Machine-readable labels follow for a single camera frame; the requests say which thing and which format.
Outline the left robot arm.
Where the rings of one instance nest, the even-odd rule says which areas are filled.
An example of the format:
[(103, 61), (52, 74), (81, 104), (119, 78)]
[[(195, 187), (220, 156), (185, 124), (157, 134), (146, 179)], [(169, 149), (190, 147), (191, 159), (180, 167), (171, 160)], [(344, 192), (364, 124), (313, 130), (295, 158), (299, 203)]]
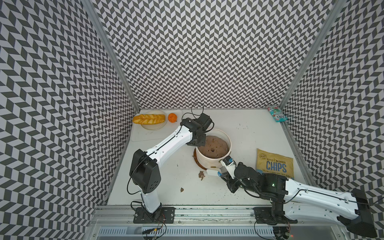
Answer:
[(160, 168), (179, 148), (188, 145), (192, 147), (204, 146), (206, 133), (215, 124), (210, 116), (201, 113), (198, 118), (185, 118), (180, 126), (154, 147), (143, 151), (135, 151), (130, 169), (129, 182), (138, 188), (143, 200), (144, 209), (153, 214), (161, 208), (161, 201), (157, 187), (161, 182)]

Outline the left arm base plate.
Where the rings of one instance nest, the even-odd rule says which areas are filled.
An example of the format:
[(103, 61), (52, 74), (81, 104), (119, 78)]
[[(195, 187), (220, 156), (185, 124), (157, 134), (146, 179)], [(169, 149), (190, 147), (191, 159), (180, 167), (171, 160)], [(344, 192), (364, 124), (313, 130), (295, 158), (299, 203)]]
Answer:
[(138, 207), (135, 210), (134, 224), (172, 224), (175, 217), (175, 208), (160, 206), (154, 213), (149, 213), (146, 208)]

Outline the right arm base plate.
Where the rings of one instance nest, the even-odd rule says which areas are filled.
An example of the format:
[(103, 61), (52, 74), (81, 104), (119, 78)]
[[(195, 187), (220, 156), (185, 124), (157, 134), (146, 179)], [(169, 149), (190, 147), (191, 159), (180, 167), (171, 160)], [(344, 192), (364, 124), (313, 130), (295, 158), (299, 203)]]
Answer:
[(253, 208), (255, 219), (257, 224), (267, 224), (275, 226), (277, 224), (297, 224), (297, 220), (290, 220), (284, 215), (277, 215), (276, 217), (272, 215), (272, 208)]

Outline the white ceramic pot with mud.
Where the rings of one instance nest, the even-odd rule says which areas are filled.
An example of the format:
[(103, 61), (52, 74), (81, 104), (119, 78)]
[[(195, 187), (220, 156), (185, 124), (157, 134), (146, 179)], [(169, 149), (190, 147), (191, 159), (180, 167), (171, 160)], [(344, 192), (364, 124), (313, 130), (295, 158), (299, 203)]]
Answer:
[(213, 129), (206, 133), (205, 146), (195, 147), (195, 149), (201, 165), (207, 169), (220, 169), (221, 160), (232, 152), (232, 141), (222, 130)]

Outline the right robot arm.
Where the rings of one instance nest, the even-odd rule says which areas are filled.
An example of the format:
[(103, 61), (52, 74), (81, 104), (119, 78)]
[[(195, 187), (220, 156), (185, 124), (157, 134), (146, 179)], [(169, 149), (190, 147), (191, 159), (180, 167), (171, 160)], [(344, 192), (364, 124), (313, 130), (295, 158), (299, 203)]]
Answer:
[(366, 238), (378, 236), (371, 205), (361, 190), (324, 190), (277, 174), (261, 174), (233, 159), (222, 161), (218, 176), (231, 193), (243, 189), (249, 196), (271, 203), (267, 208), (254, 208), (258, 224), (293, 225), (310, 220), (344, 226), (350, 233)]

